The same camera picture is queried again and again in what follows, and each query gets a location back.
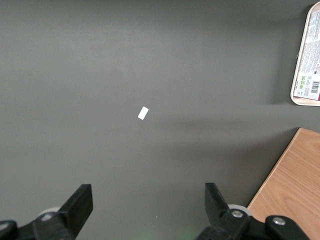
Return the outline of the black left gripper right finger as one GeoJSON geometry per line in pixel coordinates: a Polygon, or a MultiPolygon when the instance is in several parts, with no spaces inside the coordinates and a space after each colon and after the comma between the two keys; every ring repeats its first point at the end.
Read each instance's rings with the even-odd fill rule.
{"type": "Polygon", "coordinates": [[[308,240],[292,219],[269,215],[265,222],[244,210],[230,208],[215,183],[205,184],[205,211],[210,222],[197,240],[308,240]]]}

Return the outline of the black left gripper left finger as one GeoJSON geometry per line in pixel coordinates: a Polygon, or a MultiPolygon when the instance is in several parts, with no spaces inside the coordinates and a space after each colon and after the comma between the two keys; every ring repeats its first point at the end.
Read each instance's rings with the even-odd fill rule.
{"type": "Polygon", "coordinates": [[[59,208],[43,211],[26,225],[0,222],[2,240],[75,240],[93,211],[91,184],[82,184],[59,208]]]}

